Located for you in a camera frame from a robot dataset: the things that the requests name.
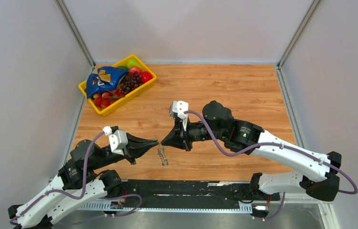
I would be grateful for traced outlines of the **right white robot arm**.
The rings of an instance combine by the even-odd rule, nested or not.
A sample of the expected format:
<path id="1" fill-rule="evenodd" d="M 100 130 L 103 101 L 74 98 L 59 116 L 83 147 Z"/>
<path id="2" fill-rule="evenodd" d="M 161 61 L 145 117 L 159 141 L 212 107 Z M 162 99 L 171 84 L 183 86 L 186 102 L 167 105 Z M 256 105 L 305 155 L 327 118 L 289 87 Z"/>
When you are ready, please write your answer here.
<path id="1" fill-rule="evenodd" d="M 187 102 L 172 102 L 169 115 L 174 126 L 162 140 L 163 146 L 190 151 L 194 142 L 211 140 L 226 156 L 260 156 L 292 169 L 281 174 L 253 174 L 249 186 L 253 198 L 280 192 L 305 193 L 331 202 L 339 192 L 339 153 L 316 153 L 286 142 L 258 125 L 235 119 L 229 108 L 216 101 L 203 107 L 198 122 L 191 122 L 189 114 Z"/>

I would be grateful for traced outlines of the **large keyring with small rings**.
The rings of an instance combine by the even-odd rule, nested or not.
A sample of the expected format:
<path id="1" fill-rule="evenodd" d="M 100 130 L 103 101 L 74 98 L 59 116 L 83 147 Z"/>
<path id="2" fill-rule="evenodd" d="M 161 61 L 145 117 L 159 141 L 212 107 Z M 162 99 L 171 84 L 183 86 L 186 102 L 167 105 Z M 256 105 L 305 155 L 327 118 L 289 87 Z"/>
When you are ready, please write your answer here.
<path id="1" fill-rule="evenodd" d="M 162 145 L 161 142 L 157 139 L 156 134 L 155 134 L 155 138 L 156 138 L 156 140 L 157 140 L 157 142 L 158 142 L 157 155 L 159 156 L 159 158 L 160 158 L 160 160 L 161 160 L 161 165 L 162 165 L 163 167 L 164 167 L 164 166 L 168 166 L 168 160 L 167 160 L 167 158 L 166 158 L 166 156 L 165 156 L 165 152 L 163 153 L 163 152 L 161 151 L 161 147 L 162 147 L 163 145 Z"/>

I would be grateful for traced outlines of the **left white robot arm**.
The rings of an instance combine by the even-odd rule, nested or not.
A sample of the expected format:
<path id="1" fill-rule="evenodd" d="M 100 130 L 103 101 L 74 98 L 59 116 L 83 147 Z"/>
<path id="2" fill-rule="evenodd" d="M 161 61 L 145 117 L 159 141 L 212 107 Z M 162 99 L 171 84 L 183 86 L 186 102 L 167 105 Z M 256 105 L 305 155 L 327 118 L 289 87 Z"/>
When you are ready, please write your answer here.
<path id="1" fill-rule="evenodd" d="M 133 136 L 117 127 L 105 127 L 93 140 L 82 140 L 70 152 L 71 158 L 58 170 L 48 185 L 30 201 L 8 208 L 10 224 L 16 229 L 50 229 L 79 207 L 97 199 L 116 202 L 116 209 L 129 194 L 115 170 L 97 169 L 127 160 L 136 164 L 158 140 Z"/>

